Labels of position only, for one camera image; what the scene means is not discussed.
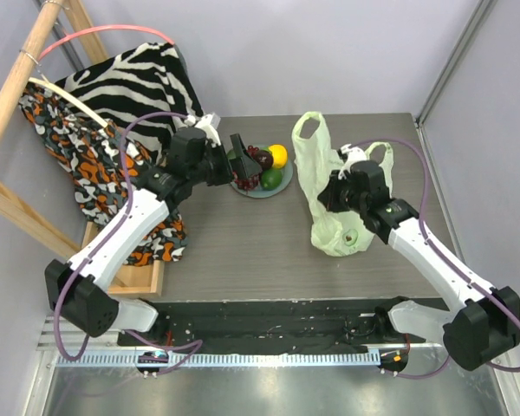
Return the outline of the light green plastic bag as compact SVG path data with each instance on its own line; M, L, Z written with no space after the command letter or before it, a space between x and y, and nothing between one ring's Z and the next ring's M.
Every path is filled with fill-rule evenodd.
M328 256L346 257L366 251L374 234L354 211L329 212L318 200L329 175L345 164L332 148L330 132L323 115L310 111L295 123L291 140L295 151L299 186L307 199L313 224L310 241Z

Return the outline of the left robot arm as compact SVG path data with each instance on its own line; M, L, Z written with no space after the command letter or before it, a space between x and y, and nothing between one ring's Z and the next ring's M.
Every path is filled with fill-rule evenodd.
M232 158L203 127L184 127L172 137L164 166L138 175L126 204L100 233L66 263L52 261L45 282L55 318L64 318L90 337L108 330L145 333L158 320L149 302L108 294L118 270L144 237L192 195L194 186L248 179L262 168L239 134L231 136Z

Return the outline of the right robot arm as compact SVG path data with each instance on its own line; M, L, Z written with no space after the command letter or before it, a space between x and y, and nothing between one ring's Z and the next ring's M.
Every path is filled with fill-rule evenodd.
M385 313L394 331L438 343L469 371L519 345L518 294L510 287L495 288L423 231L418 212L391 196L375 162L359 161L345 172L333 170L318 199L330 212L356 212L365 227L408 260L445 302L445 309L434 309L399 298Z

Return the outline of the red grape bunch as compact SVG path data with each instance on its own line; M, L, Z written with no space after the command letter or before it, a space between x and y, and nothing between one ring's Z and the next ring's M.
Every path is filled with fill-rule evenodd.
M246 154L250 157L253 157L259 150L260 148L258 146L249 145L246 149ZM258 173L248 177L247 179L235 178L234 183L236 184L239 190L249 192L259 185L260 176L261 174Z

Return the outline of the green lime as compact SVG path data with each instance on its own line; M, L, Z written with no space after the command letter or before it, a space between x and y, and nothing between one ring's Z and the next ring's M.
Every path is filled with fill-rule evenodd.
M262 173L260 185L264 191L273 191L283 182L283 170L270 168Z

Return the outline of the yellow lemon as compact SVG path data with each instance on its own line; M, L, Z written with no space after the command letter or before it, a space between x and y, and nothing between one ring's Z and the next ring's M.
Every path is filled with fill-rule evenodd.
M288 151L286 147L280 144L274 144L269 146L268 150L273 158L272 167L274 169L284 168L288 161Z

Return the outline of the light blue plate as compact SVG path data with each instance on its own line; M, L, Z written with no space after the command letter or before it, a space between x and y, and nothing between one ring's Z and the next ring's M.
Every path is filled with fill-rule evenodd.
M260 149L268 150L269 146L271 146L271 145L258 146L258 147ZM237 188L236 184L234 183L234 181L231 182L231 186L236 192L238 192L244 196L250 197L250 198L268 198L268 197L274 196L274 195L278 194L279 192L283 191L292 179L293 167L292 167L291 163L289 162L289 152L288 152L287 164L285 165L284 168L282 168L282 170L283 170L283 182L273 191L264 191L260 185L260 181L259 181L259 185L255 189L253 189L249 192L239 190Z

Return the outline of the zebra pattern cloth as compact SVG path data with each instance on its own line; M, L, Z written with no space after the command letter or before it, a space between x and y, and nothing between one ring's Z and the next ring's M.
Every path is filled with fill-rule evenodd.
M179 50L169 43L143 43L55 84L121 128L156 112L204 115Z

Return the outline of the orange camouflage cloth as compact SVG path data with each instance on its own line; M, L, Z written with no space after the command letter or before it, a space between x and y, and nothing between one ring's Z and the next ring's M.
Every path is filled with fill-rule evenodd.
M124 208L127 183L123 176L118 139L123 128L108 126L78 112L56 92L29 82L18 102L33 124L45 150L71 177L75 201L88 221L105 226ZM126 142L127 168L132 182L155 165L154 157L133 138ZM154 261L177 262L187 246L181 215L175 211L138 243L124 264L146 266Z

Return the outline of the cream hanger hoop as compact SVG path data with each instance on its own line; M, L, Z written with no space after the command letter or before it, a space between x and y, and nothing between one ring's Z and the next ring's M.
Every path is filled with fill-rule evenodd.
M63 90L62 88L58 87L54 83L47 81L47 80L43 80L43 79L37 79L35 77L30 77L29 82L37 84L44 88L47 88L47 89L53 91L54 93L60 95L63 99L70 102L72 105L74 105L79 110L81 110L84 114L86 114L88 117L90 117L96 123L98 123L101 127L106 128L108 126L108 122L106 120L104 120L103 118L101 118L94 110L92 110L86 104L79 101L73 95L71 95L67 91Z

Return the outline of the wooden clothes rack frame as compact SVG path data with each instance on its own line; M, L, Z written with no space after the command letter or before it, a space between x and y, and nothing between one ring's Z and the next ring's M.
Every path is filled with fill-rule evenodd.
M0 89L36 21L35 1L0 1ZM68 175L49 156L35 129L15 109L0 139L0 184L78 244L97 232L75 204ZM0 300L40 299L43 272L56 254L0 213Z

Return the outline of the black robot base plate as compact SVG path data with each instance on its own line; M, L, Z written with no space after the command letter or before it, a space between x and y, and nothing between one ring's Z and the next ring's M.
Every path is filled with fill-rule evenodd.
M162 345L201 340L202 354L344 354L371 344L421 343L375 315L388 299L158 302Z

